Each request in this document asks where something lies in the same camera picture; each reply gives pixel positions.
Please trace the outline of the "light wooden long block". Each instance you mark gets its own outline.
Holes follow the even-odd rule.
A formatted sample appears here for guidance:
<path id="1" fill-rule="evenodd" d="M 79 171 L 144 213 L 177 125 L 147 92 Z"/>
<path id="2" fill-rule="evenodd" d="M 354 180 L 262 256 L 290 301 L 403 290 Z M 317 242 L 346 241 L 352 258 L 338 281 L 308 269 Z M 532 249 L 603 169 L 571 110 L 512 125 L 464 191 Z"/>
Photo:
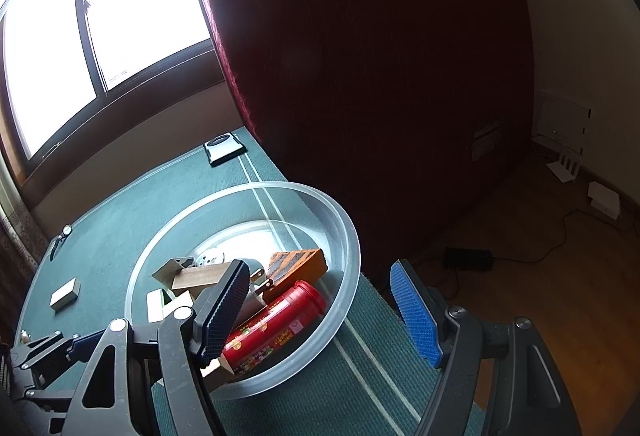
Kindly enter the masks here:
<path id="1" fill-rule="evenodd" d="M 157 289 L 146 294 L 146 315 L 149 323 L 159 323 L 180 307 L 192 307 L 193 299 L 189 291 L 171 299 L 164 289 Z"/>

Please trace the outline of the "white painted wooden block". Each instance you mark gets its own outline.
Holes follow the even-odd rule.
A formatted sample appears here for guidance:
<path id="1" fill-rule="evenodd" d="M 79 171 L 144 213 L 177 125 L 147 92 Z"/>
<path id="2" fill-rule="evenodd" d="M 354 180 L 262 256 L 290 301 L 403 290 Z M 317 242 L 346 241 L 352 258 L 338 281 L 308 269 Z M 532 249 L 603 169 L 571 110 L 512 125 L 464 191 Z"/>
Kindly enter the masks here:
<path id="1" fill-rule="evenodd" d="M 65 285 L 55 290 L 50 297 L 50 307 L 59 311 L 70 303 L 75 302 L 79 297 L 80 281 L 77 278 L 70 279 Z"/>

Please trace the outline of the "brown wooden block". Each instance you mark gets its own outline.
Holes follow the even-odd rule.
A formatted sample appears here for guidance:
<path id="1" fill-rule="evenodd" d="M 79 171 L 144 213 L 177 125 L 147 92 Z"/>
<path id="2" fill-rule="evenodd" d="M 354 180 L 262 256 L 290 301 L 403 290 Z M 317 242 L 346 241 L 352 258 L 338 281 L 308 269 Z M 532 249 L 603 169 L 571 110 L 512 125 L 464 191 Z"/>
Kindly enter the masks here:
<path id="1" fill-rule="evenodd" d="M 229 266 L 229 263 L 221 263 L 183 268 L 175 274 L 170 289 L 176 295 L 188 291 L 196 299 L 203 290 L 215 286 Z"/>

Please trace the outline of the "red cylindrical can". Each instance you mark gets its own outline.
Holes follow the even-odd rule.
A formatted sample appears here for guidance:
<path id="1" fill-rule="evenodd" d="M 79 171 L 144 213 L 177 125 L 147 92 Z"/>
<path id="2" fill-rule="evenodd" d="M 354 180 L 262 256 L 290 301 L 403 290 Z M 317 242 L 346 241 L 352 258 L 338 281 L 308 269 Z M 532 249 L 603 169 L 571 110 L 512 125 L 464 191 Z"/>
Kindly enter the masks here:
<path id="1" fill-rule="evenodd" d="M 320 292 L 308 282 L 298 280 L 230 334 L 222 356 L 235 375 L 245 374 L 325 313 L 326 301 Z"/>

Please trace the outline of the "orange triangular wedge block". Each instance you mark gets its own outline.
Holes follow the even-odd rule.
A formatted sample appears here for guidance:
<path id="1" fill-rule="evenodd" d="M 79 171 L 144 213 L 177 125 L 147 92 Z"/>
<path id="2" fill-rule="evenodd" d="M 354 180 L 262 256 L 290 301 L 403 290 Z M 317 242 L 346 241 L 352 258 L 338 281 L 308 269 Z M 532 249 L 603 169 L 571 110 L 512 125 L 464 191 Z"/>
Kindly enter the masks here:
<path id="1" fill-rule="evenodd" d="M 327 270 L 321 249 L 274 253 L 266 272 L 266 278 L 272 281 L 271 287 L 262 293 L 262 298 L 269 304 L 292 288 L 296 281 L 304 280 L 313 285 Z"/>

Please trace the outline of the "clear plastic bowl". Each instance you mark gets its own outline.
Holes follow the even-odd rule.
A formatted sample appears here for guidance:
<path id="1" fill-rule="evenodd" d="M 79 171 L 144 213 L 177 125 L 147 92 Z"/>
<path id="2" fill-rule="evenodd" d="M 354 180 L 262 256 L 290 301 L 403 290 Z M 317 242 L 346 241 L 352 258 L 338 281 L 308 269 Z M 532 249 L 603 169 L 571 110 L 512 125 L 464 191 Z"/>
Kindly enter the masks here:
<path id="1" fill-rule="evenodd" d="M 268 265 L 277 252 L 319 249 L 328 270 L 314 287 L 328 304 L 321 319 L 279 355 L 241 380 L 214 390 L 216 400 L 237 400 L 271 390 L 311 364 L 340 330 L 356 295 L 360 248 L 352 221 L 318 189 L 290 182 L 254 182 L 222 189 L 165 219 L 142 249 L 130 274 L 125 316 L 144 323 L 144 292 L 151 273 L 172 256 L 197 259 L 206 250 L 227 260 Z"/>

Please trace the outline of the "zebra striped triangular block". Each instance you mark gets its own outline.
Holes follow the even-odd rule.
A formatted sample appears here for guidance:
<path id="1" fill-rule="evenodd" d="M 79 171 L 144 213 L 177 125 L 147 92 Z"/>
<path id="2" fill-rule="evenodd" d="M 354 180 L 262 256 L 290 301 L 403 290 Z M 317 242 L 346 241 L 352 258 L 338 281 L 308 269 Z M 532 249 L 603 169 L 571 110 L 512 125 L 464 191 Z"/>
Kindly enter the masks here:
<path id="1" fill-rule="evenodd" d="M 154 271 L 152 277 L 160 282 L 164 288 L 171 289 L 172 282 L 174 282 L 175 277 L 180 271 L 191 267 L 193 263 L 194 260 L 192 257 L 171 257 L 171 259 Z"/>

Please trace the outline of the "white usb wall charger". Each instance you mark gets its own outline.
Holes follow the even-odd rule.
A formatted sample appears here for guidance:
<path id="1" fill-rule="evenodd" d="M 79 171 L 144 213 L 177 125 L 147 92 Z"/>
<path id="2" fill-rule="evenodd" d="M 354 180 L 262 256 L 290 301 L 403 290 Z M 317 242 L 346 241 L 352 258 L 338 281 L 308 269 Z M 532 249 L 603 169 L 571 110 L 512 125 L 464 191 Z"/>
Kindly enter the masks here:
<path id="1" fill-rule="evenodd" d="M 248 319 L 261 312 L 267 303 L 264 300 L 264 293 L 272 287 L 272 279 L 266 274 L 264 268 L 254 271 L 250 275 L 250 287 L 245 300 L 240 308 L 239 314 L 235 318 L 233 329 L 242 326 Z"/>

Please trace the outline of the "beige patterned curtain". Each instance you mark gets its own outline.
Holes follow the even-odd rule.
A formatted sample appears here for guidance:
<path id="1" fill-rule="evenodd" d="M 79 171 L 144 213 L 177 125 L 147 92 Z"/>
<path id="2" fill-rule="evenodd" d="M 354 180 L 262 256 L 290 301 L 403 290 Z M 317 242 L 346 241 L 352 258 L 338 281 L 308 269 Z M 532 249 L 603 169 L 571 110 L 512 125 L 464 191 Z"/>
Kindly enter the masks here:
<path id="1" fill-rule="evenodd" d="M 1 341 L 11 342 L 48 241 L 1 158 Z"/>

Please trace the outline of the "black smartphone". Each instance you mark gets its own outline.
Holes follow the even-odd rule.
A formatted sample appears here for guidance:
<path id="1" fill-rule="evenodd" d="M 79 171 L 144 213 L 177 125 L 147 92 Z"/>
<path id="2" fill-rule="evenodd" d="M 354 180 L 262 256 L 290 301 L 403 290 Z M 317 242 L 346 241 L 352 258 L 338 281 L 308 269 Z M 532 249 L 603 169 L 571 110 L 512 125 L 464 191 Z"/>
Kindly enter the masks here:
<path id="1" fill-rule="evenodd" d="M 246 147 L 232 132 L 220 134 L 203 144 L 207 161 L 211 167 L 218 167 L 246 152 Z"/>

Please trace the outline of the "red curtain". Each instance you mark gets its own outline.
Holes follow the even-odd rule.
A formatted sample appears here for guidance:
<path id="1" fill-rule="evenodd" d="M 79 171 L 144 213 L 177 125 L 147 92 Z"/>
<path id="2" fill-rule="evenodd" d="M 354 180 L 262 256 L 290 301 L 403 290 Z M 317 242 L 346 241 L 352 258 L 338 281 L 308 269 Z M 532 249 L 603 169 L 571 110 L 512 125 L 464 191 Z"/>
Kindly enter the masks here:
<path id="1" fill-rule="evenodd" d="M 247 130 L 355 224 L 370 279 L 426 250 L 521 156 L 526 0 L 202 0 Z"/>

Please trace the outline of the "wooden framed window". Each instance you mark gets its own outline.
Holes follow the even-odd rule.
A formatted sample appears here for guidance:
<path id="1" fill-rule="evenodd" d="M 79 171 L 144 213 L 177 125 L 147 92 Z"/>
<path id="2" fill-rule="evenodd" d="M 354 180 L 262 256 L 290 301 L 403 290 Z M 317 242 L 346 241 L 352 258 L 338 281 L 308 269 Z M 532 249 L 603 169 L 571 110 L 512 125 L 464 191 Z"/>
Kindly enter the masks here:
<path id="1" fill-rule="evenodd" d="M 223 78 L 200 0 L 6 0 L 2 149 L 23 199 Z"/>

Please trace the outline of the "white wall panel box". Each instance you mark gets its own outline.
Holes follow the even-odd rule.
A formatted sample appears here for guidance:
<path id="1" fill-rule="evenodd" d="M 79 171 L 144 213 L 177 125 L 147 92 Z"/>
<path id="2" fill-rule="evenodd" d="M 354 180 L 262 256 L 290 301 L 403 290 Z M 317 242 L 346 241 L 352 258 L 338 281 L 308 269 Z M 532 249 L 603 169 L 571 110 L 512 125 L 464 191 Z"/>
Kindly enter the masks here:
<path id="1" fill-rule="evenodd" d="M 535 97 L 534 137 L 553 148 L 585 156 L 590 144 L 591 118 L 591 107 L 541 90 Z"/>

